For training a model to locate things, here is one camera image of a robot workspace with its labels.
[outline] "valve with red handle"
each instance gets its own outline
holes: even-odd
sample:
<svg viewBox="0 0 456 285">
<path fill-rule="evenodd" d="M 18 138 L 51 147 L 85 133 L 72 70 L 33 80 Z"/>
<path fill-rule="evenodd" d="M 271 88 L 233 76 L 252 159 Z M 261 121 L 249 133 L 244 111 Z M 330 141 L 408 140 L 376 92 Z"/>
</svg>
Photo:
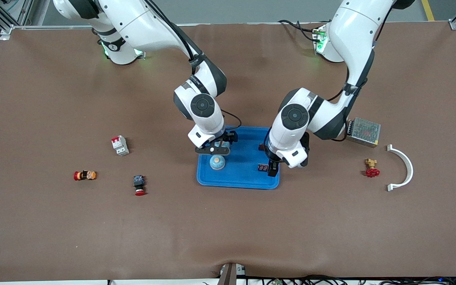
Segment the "valve with red handle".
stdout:
<svg viewBox="0 0 456 285">
<path fill-rule="evenodd" d="M 367 164 L 367 166 L 369 166 L 369 169 L 367 169 L 365 172 L 365 175 L 367 175 L 367 177 L 376 177 L 376 176 L 380 175 L 380 171 L 378 169 L 376 169 L 377 163 L 378 163 L 377 160 L 372 160 L 369 158 L 367 158 L 365 160 L 365 164 Z"/>
</svg>

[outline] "dark red component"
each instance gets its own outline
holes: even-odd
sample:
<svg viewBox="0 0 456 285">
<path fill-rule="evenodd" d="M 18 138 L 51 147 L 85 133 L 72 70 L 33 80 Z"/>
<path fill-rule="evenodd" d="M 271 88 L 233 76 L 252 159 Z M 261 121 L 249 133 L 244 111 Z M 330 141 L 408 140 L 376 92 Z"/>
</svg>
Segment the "dark red component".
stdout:
<svg viewBox="0 0 456 285">
<path fill-rule="evenodd" d="M 367 175 L 367 177 L 376 177 L 376 176 L 380 175 L 380 171 L 376 168 L 370 168 L 370 169 L 367 169 L 367 171 L 365 172 L 365 175 Z"/>
</svg>

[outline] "metal power supply unit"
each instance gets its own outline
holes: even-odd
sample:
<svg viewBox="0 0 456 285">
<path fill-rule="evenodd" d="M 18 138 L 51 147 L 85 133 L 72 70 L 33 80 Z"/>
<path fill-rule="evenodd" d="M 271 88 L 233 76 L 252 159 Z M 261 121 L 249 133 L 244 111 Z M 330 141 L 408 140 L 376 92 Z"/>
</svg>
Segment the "metal power supply unit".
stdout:
<svg viewBox="0 0 456 285">
<path fill-rule="evenodd" d="M 378 140 L 380 139 L 380 130 L 380 124 L 355 118 L 348 123 L 348 136 L 346 139 L 357 144 L 375 148 L 378 146 Z"/>
</svg>

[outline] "blue tray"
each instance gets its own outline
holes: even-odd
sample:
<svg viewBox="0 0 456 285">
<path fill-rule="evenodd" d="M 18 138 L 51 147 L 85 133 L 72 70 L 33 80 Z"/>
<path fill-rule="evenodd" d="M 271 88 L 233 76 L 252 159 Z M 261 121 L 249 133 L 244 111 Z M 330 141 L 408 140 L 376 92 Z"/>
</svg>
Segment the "blue tray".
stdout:
<svg viewBox="0 0 456 285">
<path fill-rule="evenodd" d="M 258 164 L 268 164 L 268 158 L 259 151 L 268 128 L 240 127 L 236 129 L 239 141 L 230 146 L 230 154 L 225 156 L 226 165 L 221 170 L 213 170 L 209 161 L 211 155 L 199 155 L 197 180 L 205 186 L 250 188 L 272 190 L 279 185 L 279 175 L 269 177 L 258 171 Z"/>
</svg>

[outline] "perforated metal grille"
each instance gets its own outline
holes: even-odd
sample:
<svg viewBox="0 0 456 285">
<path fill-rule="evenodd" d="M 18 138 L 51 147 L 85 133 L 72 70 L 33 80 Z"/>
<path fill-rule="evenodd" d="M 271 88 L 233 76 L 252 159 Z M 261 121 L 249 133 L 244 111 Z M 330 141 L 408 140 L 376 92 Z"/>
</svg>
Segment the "perforated metal grille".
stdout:
<svg viewBox="0 0 456 285">
<path fill-rule="evenodd" d="M 376 124 L 360 118 L 355 118 L 351 137 L 376 144 L 380 136 L 380 128 L 380 124 Z"/>
</svg>

